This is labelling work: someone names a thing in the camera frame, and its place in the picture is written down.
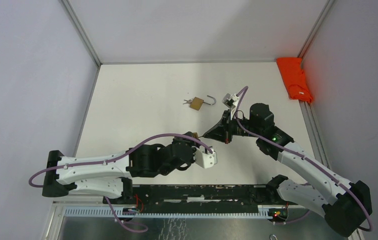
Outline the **large brass padlock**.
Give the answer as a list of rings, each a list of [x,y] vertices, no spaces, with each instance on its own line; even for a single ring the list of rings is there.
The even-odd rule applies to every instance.
[[[212,102],[207,102],[202,98],[194,97],[194,98],[191,98],[192,103],[189,104],[189,108],[196,110],[196,111],[199,111],[203,105],[213,106],[217,103],[217,100],[216,100],[215,97],[213,97],[211,95],[207,95],[206,97],[211,99]]]

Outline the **silver keys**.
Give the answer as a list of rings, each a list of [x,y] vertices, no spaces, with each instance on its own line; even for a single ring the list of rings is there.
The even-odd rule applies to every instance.
[[[188,105],[190,105],[191,103],[193,102],[193,99],[189,99],[189,100],[186,100],[186,99],[184,99],[184,105],[185,104],[188,104]]]

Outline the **small brass padlock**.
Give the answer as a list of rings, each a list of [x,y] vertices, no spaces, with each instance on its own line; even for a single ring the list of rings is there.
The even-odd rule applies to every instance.
[[[191,133],[191,136],[192,136],[193,138],[195,138],[195,139],[199,139],[199,135],[198,135],[197,132],[192,132],[192,133]]]

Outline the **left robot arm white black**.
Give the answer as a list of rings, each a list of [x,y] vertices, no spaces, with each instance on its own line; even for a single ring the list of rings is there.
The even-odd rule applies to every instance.
[[[197,160],[202,142],[192,132],[163,133],[118,153],[98,157],[69,157],[59,150],[48,154],[46,168],[34,174],[44,175],[42,196],[58,198],[80,192],[130,203],[134,190],[127,186],[133,178],[167,176],[174,170],[185,171]]]

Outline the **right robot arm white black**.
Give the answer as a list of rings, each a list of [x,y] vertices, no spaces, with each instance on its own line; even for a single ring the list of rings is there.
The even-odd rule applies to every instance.
[[[369,186],[361,180],[353,183],[308,155],[275,125],[269,105],[253,104],[248,118],[239,119],[231,113],[224,111],[220,121],[203,137],[225,144],[234,136],[256,137],[261,152],[307,181],[307,185],[302,185],[283,175],[274,177],[265,191],[270,203],[296,203],[323,217],[332,230],[345,238],[362,229],[364,221],[370,221],[373,209]]]

